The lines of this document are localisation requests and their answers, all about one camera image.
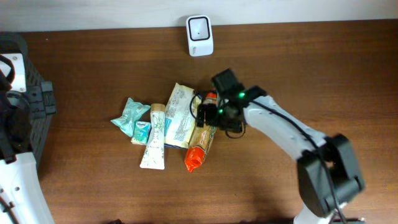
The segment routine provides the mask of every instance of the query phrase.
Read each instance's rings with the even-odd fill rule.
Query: wooden table
[[[128,97],[167,103],[174,84],[209,89],[231,67],[287,111],[355,148],[366,191],[345,209],[368,223],[398,219],[398,21],[215,26],[208,57],[187,52],[184,27],[25,33],[30,58],[53,82],[58,114],[39,178],[57,223],[236,223],[302,209],[295,162],[249,128],[218,131],[205,164],[185,151],[166,169],[140,169],[135,146],[109,120]]]

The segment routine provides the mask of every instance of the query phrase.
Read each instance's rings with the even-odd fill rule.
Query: teal packet
[[[132,137],[134,123],[150,109],[150,106],[134,102],[131,98],[127,100],[123,114],[120,118],[111,120],[122,132]]]
[[[146,145],[150,131],[150,122],[136,121],[131,143]]]

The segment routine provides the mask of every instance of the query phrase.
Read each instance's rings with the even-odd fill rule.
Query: brown table surface
[[[398,219],[398,21],[214,26],[213,55],[187,53],[184,27],[25,33],[53,82],[54,116],[39,167],[57,223],[231,223],[293,217],[302,209],[295,162],[248,128],[218,131],[205,164],[185,151],[166,169],[140,169],[144,146],[109,120],[127,97],[167,103],[175,83],[209,89],[231,67],[296,118],[353,143],[367,189],[345,209],[368,223]]]

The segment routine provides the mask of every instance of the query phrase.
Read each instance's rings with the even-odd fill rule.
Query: green light
[[[244,98],[244,96],[245,96],[245,92],[240,92],[239,93],[239,98]]]

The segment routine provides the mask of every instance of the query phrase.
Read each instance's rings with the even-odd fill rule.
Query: white wall
[[[398,0],[0,0],[0,30],[184,26],[398,18]]]

